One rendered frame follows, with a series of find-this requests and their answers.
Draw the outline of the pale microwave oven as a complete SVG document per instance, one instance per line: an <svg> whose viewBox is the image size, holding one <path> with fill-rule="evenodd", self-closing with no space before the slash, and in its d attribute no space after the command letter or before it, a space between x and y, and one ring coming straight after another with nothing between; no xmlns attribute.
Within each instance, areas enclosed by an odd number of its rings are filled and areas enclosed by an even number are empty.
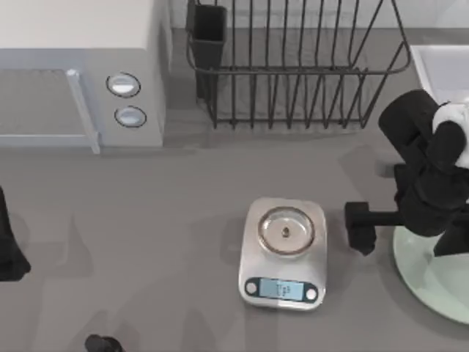
<svg viewBox="0 0 469 352"><path fill-rule="evenodd" d="M163 144L171 50L168 0L0 0L0 69L79 71L100 151ZM139 94L108 91L120 72L140 81ZM142 109L146 124L119 125L114 112L126 106Z"/></svg>

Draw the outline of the pale green plate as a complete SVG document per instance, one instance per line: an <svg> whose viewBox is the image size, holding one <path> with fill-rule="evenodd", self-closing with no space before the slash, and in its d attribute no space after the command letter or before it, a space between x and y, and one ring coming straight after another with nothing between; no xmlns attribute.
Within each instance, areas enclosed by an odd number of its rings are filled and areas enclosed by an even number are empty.
<svg viewBox="0 0 469 352"><path fill-rule="evenodd" d="M424 238L395 227L394 262L407 289L440 316L469 326L469 253L435 256L440 236Z"/></svg>

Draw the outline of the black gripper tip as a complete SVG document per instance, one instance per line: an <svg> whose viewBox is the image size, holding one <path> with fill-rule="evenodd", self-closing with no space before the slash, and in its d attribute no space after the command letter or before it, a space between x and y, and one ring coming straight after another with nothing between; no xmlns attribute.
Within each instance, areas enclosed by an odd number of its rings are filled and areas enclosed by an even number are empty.
<svg viewBox="0 0 469 352"><path fill-rule="evenodd" d="M0 282L19 282L31 268L13 234L4 191L0 186Z"/></svg>

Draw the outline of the large microwave knob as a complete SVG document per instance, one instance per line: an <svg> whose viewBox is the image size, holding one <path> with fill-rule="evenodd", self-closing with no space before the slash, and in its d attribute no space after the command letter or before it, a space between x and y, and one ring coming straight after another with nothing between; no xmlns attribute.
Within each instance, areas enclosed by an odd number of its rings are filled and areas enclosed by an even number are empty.
<svg viewBox="0 0 469 352"><path fill-rule="evenodd" d="M131 98L141 91L140 81L130 73L116 73L106 79L108 91L119 98Z"/></svg>

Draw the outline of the small microwave knob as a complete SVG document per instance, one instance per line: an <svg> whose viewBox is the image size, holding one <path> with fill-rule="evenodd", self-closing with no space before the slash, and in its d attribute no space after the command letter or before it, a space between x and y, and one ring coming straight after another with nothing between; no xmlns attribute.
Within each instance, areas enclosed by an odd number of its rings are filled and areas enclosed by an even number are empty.
<svg viewBox="0 0 469 352"><path fill-rule="evenodd" d="M146 113L136 106L126 106L114 112L115 121L124 128L140 128L147 122Z"/></svg>

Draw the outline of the silver kitchen scale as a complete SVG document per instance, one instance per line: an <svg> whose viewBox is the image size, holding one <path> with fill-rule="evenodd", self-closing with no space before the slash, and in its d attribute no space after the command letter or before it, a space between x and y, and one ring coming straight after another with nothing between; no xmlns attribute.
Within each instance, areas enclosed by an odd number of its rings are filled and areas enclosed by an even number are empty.
<svg viewBox="0 0 469 352"><path fill-rule="evenodd" d="M325 298L328 229L315 202L261 197L243 231L238 290L258 307L310 311Z"/></svg>

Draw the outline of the pale grey rounded box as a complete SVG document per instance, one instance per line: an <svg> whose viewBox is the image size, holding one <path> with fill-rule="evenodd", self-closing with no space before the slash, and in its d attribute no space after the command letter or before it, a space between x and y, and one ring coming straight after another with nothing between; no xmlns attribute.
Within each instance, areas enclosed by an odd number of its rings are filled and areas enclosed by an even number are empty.
<svg viewBox="0 0 469 352"><path fill-rule="evenodd" d="M466 145L456 166L469 169L469 103L447 103L440 106L432 120L432 132L435 133L444 122L454 122L464 131Z"/></svg>

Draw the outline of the white sink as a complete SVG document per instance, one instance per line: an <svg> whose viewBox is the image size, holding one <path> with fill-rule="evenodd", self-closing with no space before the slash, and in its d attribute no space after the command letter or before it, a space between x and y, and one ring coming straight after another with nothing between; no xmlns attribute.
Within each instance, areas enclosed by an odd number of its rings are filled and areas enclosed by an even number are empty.
<svg viewBox="0 0 469 352"><path fill-rule="evenodd" d="M418 80L438 103L469 105L469 45L410 46Z"/></svg>

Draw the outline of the black utensil holder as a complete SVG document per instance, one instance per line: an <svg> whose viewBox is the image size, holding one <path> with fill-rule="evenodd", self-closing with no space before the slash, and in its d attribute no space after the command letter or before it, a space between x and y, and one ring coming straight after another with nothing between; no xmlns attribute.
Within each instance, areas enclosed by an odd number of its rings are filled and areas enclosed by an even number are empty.
<svg viewBox="0 0 469 352"><path fill-rule="evenodd" d="M188 0L186 32L193 57L198 99L209 103L215 96L218 70L226 42L227 10L217 4Z"/></svg>

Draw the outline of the microwave glass door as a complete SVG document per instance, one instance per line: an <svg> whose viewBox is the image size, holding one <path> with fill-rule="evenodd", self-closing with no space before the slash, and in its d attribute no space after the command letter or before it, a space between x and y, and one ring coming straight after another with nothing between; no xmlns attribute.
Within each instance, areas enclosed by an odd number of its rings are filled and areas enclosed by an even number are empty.
<svg viewBox="0 0 469 352"><path fill-rule="evenodd" d="M0 69L0 148L91 149L65 72Z"/></svg>

